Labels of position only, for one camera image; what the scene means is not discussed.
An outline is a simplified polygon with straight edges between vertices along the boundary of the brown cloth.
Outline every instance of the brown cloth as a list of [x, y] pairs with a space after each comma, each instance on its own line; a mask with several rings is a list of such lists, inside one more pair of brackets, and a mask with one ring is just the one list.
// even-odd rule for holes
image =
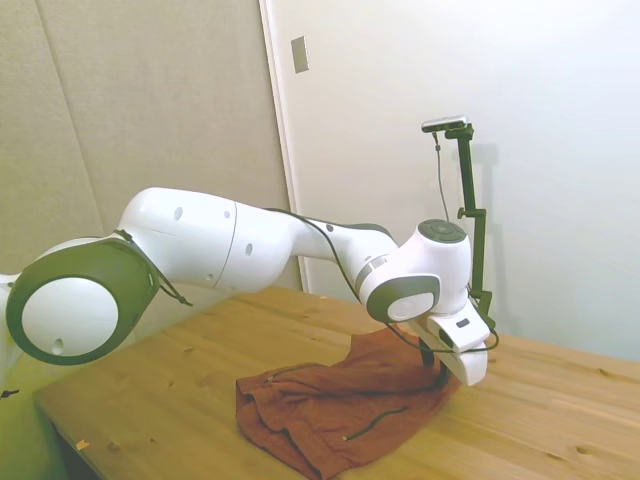
[[[411, 341], [417, 338], [407, 336]], [[347, 358], [236, 382], [236, 419], [256, 445], [310, 479], [325, 480], [391, 452], [457, 390], [388, 329], [351, 337]]]

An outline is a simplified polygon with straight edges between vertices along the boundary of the wooden table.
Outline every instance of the wooden table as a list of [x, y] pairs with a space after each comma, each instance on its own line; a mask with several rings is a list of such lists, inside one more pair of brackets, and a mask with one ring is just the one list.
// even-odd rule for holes
[[[84, 368], [38, 402], [98, 478], [299, 479], [234, 420], [235, 380], [333, 363], [362, 308], [285, 289], [237, 296]], [[503, 338], [462, 388], [393, 454], [341, 479], [640, 479], [640, 365]]]

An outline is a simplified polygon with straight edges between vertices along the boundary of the door frame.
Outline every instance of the door frame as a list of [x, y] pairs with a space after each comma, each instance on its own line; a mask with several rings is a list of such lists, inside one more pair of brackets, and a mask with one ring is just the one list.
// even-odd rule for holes
[[[278, 136], [280, 138], [280, 150], [282, 152], [282, 163], [284, 166], [284, 178], [287, 186], [287, 195], [289, 197], [289, 208], [292, 212], [302, 215], [300, 212], [299, 197], [297, 196], [298, 187], [296, 183], [295, 156], [287, 141], [290, 132], [289, 121], [285, 115], [284, 93], [282, 82], [279, 76], [279, 66], [282, 57], [274, 48], [275, 43], [275, 27], [273, 3], [277, 0], [259, 0], [260, 17], [262, 18], [262, 31], [264, 33], [264, 43], [267, 52], [267, 62], [269, 65], [269, 77], [271, 79], [271, 90], [273, 93], [273, 103], [275, 106], [276, 123], [278, 125]], [[302, 282], [302, 290], [309, 292], [309, 259], [307, 257], [298, 257], [298, 267], [300, 268], [300, 281]]]

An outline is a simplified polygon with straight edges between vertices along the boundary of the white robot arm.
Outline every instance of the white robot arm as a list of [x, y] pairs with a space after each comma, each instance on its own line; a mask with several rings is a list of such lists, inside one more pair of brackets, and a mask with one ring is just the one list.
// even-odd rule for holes
[[[443, 220], [421, 223], [398, 247], [377, 225], [338, 225], [150, 188], [129, 203], [109, 237], [68, 241], [18, 275], [0, 275], [0, 320], [27, 354], [86, 363], [129, 335], [158, 289], [166, 290], [163, 283], [255, 292], [271, 285], [292, 255], [338, 263], [373, 319], [408, 322], [462, 383], [484, 377], [490, 330], [468, 296], [469, 238]], [[1, 340], [0, 387], [17, 351]]]

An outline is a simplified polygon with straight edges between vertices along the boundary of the light switch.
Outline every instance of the light switch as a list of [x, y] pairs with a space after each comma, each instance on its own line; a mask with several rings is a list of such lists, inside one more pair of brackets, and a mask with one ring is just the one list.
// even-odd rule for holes
[[309, 70], [309, 58], [307, 57], [307, 42], [304, 37], [291, 40], [291, 51], [293, 53], [293, 66], [296, 73]]

